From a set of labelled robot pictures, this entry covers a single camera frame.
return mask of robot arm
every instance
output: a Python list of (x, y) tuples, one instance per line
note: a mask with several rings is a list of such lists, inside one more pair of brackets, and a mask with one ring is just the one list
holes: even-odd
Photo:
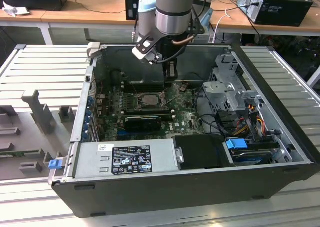
[(140, 39), (132, 52), (140, 60), (162, 64), (165, 82), (175, 80), (177, 57), (201, 28), (193, 0), (156, 0), (153, 13), (139, 13)]

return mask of warning label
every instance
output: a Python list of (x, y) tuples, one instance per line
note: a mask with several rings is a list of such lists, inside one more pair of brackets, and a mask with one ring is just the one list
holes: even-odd
[(152, 172), (150, 146), (113, 148), (111, 172), (114, 175)]

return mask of motherboard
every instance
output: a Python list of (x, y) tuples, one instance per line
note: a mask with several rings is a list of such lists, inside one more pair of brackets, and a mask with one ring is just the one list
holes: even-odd
[(204, 134), (195, 106), (195, 88), (114, 86), (98, 96), (97, 115), (102, 141), (170, 139)]

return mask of wooden table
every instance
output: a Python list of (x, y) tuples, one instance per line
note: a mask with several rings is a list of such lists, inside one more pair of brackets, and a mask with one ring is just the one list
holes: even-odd
[[(47, 45), (53, 44), (51, 28), (85, 29), (86, 39), (89, 39), (88, 29), (131, 30), (134, 21), (126, 20), (125, 0), (67, 0), (62, 11), (32, 10), (30, 15), (11, 17), (0, 11), (0, 26), (37, 27), (41, 29)], [(214, 0), (211, 4), (214, 10), (234, 8), (229, 0)], [(231, 18), (224, 18), (218, 28), (221, 33), (255, 34), (247, 17), (241, 10), (228, 12)], [(216, 26), (218, 20), (224, 15), (223, 11), (214, 11), (211, 23)], [(255, 25), (262, 35), (285, 36), (320, 36), (320, 8), (312, 7), (300, 27)]]

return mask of yellow wire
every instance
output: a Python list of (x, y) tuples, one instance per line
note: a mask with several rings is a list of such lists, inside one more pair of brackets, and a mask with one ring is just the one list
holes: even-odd
[(260, 124), (261, 124), (261, 133), (264, 135), (265, 134), (264, 131), (263, 131), (264, 124), (263, 124), (262, 120), (259, 119), (259, 118), (257, 118), (256, 120), (260, 122)]
[(248, 129), (248, 125), (246, 125), (246, 126), (243, 127), (242, 129), (240, 129), (238, 132), (236, 132), (236, 133), (234, 134), (234, 136), (240, 134), (241, 132), (243, 132), (243, 131), (245, 131), (245, 130), (247, 130), (247, 129)]

